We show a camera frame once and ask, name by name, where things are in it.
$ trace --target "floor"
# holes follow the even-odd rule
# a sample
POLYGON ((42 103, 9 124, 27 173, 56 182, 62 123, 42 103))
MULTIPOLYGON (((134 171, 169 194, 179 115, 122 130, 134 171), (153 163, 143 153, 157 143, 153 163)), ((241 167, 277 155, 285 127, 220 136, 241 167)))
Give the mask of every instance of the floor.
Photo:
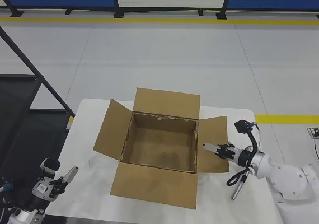
MULTIPOLYGON (((0 10, 0 16, 9 16, 0 10)), ((27 11, 24 17, 64 17, 27 11)), ((73 12, 72 17, 110 13, 73 12)), ((128 17, 199 18, 195 12, 128 17)), ((214 14, 205 12, 206 18, 214 14)), ((227 13, 228 19, 317 20, 310 13, 227 13)), ((133 100, 137 87, 201 95, 203 106, 255 114, 319 115, 319 26, 154 23, 14 23, 1 26, 66 103, 133 100)), ((0 38, 0 73, 31 74, 0 38)), ((40 90, 33 108, 62 108, 40 90)), ((262 149, 277 163, 313 163, 306 125, 260 125, 262 149)))

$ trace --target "white tablecloth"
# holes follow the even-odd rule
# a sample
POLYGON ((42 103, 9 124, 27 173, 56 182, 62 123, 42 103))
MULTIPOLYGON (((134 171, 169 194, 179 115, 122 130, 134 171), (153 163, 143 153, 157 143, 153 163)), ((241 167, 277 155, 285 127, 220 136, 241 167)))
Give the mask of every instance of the white tablecloth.
MULTIPOLYGON (((227 174, 199 174, 197 209, 145 202, 110 195, 118 162, 93 151, 110 100, 84 99, 77 111, 61 152, 57 177, 73 166, 79 167, 64 194, 52 202, 46 214, 129 223, 280 223, 276 205, 265 179, 250 176, 235 201, 235 186, 226 181, 238 167, 231 165, 227 174)), ((132 109, 133 101, 120 101, 132 109)), ((254 121, 252 111, 245 109, 200 108, 200 119, 227 116, 228 139, 236 147, 251 145, 247 135, 237 133, 234 122, 254 121)))

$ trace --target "yellow floor line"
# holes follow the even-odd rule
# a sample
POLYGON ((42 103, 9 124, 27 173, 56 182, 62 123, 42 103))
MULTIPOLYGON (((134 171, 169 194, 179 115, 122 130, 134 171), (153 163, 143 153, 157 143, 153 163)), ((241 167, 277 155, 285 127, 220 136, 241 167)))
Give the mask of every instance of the yellow floor line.
POLYGON ((319 115, 256 114, 258 124, 319 124, 319 115))
POLYGON ((72 23, 183 23, 183 24, 256 24, 256 25, 301 25, 319 26, 317 21, 298 20, 217 20, 215 18, 30 18, 0 17, 0 22, 72 22, 72 23))

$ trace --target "cardboard box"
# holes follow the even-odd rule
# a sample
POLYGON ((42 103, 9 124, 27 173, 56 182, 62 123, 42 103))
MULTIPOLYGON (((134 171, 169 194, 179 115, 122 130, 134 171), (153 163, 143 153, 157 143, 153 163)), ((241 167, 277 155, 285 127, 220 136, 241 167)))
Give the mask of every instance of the cardboard box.
POLYGON ((119 160, 111 195, 196 208, 197 173, 228 172, 203 143, 227 144, 227 117, 199 120, 200 96, 138 88, 111 99, 94 150, 119 160))

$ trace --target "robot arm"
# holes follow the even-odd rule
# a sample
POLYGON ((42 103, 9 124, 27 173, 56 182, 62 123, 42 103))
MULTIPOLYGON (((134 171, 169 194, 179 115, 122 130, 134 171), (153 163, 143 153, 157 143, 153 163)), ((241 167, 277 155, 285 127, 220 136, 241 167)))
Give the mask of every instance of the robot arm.
POLYGON ((248 174, 258 179, 266 178, 284 223, 319 223, 319 180, 312 165, 298 168, 287 164, 272 164, 269 155, 257 150, 256 141, 251 134, 254 125, 256 123, 245 120, 235 123, 239 133, 249 135, 253 145, 252 151, 248 150, 249 147, 236 148, 231 143, 218 146, 209 143, 203 145, 220 158, 244 167, 241 172, 229 179, 227 185, 235 185, 242 175, 244 181, 239 183, 238 189, 243 186, 248 174))
MULTIPOLYGON (((79 170, 75 166, 65 176, 54 180, 55 172, 60 168, 60 162, 52 157, 46 158, 41 163, 40 168, 43 173, 32 189, 32 197, 25 206, 17 208, 10 215, 8 224, 41 223, 50 202, 55 201, 58 195, 65 192, 66 186, 74 179, 79 170)), ((16 190, 6 188, 8 184, 4 186, 0 188, 0 192, 4 190, 16 190)))

